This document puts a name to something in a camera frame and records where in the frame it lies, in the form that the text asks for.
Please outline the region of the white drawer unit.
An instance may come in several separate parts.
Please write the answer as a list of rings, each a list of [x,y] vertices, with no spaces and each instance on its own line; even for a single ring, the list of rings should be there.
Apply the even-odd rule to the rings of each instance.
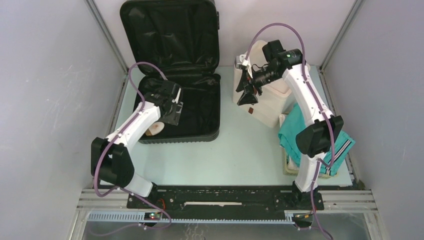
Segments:
[[[256,90],[258,103],[251,105],[237,105],[243,91],[236,92],[240,81],[242,70],[234,68],[234,88],[233,102],[243,110],[249,111],[253,117],[260,120],[269,127],[275,127],[279,121],[279,116],[290,102],[290,95],[298,98],[300,105],[306,111],[306,124],[313,124],[315,108],[319,106],[314,102],[314,92],[308,88],[312,86],[308,68],[304,64],[304,56],[299,49],[284,50],[279,40],[265,42],[257,41],[247,52],[246,57],[250,58],[251,68],[248,70],[250,83],[252,83],[253,71],[271,65],[278,66],[282,71],[280,79],[264,85],[262,91]]]

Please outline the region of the white bottle orange logo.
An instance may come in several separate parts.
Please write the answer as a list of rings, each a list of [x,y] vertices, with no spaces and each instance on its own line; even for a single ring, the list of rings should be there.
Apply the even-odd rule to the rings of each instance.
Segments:
[[[144,133],[148,137],[152,137],[158,135],[165,128],[165,124],[163,122],[157,121],[149,126]]]

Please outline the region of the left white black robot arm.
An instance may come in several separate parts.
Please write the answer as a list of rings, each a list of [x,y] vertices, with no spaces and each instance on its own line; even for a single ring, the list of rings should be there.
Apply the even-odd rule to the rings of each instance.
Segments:
[[[130,152],[154,123],[178,125],[182,98],[182,87],[164,80],[161,87],[141,97],[134,112],[117,130],[105,138],[95,138],[91,143],[91,174],[95,183],[102,180],[137,194],[145,208],[156,206],[158,194],[152,191],[154,183],[136,173]]]

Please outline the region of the light teal bottom garment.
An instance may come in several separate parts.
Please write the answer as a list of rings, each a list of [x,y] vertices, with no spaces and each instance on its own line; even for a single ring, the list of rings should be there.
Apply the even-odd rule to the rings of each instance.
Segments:
[[[306,127],[299,105],[297,103],[294,104],[290,113],[284,117],[285,119],[280,123],[280,129],[278,132],[279,144],[286,150],[287,154],[300,168],[301,152],[296,144],[296,135]],[[355,143],[356,141],[353,138],[351,138],[346,132],[341,131],[335,141],[335,155],[332,167],[328,168],[322,164],[319,173],[324,173],[326,170],[330,171],[329,174],[331,176],[338,173],[339,168]]]

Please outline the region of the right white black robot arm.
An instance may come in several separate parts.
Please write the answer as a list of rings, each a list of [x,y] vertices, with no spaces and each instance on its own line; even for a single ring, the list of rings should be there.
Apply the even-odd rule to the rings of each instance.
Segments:
[[[313,84],[306,60],[300,49],[285,50],[279,40],[270,41],[262,47],[266,63],[253,70],[250,52],[236,56],[234,68],[240,74],[234,91],[239,96],[238,106],[257,105],[262,88],[276,81],[284,81],[291,90],[301,111],[305,128],[295,136],[300,151],[300,168],[293,183],[291,204],[304,209],[318,186],[317,178],[325,154],[335,153],[335,143],[344,120],[334,115],[324,104]]]

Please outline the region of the black ribbed hard-shell suitcase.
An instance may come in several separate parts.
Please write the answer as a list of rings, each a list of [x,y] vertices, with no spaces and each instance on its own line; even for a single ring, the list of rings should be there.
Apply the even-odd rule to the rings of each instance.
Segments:
[[[119,10],[143,78],[143,96],[163,77],[181,86],[178,125],[166,124],[142,144],[210,142],[220,132],[219,13],[212,0],[128,0]]]

